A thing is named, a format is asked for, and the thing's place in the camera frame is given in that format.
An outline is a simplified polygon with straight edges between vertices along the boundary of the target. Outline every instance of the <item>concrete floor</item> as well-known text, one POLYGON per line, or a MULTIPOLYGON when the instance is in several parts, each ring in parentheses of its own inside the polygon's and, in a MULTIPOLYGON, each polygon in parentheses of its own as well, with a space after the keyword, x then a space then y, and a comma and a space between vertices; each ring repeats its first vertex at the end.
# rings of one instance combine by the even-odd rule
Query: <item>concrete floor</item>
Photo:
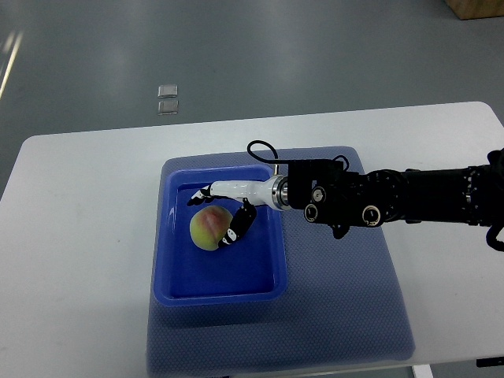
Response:
MULTIPOLYGON (((504 123, 504 17, 460 21, 442 0, 2 0, 2 77, 11 32, 23 37, 0 98, 0 195, 32 135, 464 101, 504 123), (157 115, 163 83, 179 85, 177 115, 157 115)), ((432 370, 504 376, 475 361, 432 370)))

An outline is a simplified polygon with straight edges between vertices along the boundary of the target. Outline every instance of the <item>white table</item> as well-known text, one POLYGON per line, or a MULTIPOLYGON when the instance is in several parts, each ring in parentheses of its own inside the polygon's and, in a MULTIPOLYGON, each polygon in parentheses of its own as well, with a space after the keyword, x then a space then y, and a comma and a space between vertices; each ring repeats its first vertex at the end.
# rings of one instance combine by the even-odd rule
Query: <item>white table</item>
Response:
MULTIPOLYGON (((145 376, 161 167, 170 158, 352 146, 366 172, 486 164, 504 129, 479 102, 41 135, 0 201, 0 376, 145 376)), ((384 233, 417 349, 408 361, 504 354, 504 254, 486 228, 395 222, 384 233)))

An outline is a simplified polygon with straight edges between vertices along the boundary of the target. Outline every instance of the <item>blue mat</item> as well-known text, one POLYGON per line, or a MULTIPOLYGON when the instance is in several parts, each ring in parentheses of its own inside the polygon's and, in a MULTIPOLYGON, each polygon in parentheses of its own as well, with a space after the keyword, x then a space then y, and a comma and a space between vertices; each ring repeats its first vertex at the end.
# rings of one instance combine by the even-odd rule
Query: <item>blue mat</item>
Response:
MULTIPOLYGON (((343 154, 350 171, 363 173, 357 153, 349 147, 278 152, 282 159, 343 154)), ((158 227, 170 173, 256 163, 246 153, 167 161, 161 173, 158 227)), ((151 293, 151 376, 224 376, 411 357, 413 336, 381 229, 351 228, 335 240, 328 226, 309 224, 296 210, 282 213, 282 224, 289 285, 278 299, 167 308, 151 293)))

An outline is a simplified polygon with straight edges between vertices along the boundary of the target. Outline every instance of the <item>blue plastic tray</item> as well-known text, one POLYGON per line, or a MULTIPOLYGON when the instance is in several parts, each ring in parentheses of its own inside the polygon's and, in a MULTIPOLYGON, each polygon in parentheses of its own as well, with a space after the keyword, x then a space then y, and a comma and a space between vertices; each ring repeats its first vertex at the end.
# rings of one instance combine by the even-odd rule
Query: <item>blue plastic tray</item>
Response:
POLYGON ((278 298, 287 288, 280 212, 259 206, 248 233, 235 244, 206 251, 193 244, 191 218, 217 205, 234 214, 231 199, 187 206, 198 190, 219 180, 267 180, 265 165, 179 170, 165 182, 154 271, 154 295, 164 306, 255 302, 278 298))

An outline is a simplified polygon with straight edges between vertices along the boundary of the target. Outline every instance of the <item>cardboard box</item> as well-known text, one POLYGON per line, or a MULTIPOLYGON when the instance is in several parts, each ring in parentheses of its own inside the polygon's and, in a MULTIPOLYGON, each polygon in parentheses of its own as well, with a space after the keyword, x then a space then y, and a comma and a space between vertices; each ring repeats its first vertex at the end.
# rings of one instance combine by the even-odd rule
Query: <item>cardboard box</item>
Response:
POLYGON ((445 0, 461 20, 504 16, 504 0, 445 0))

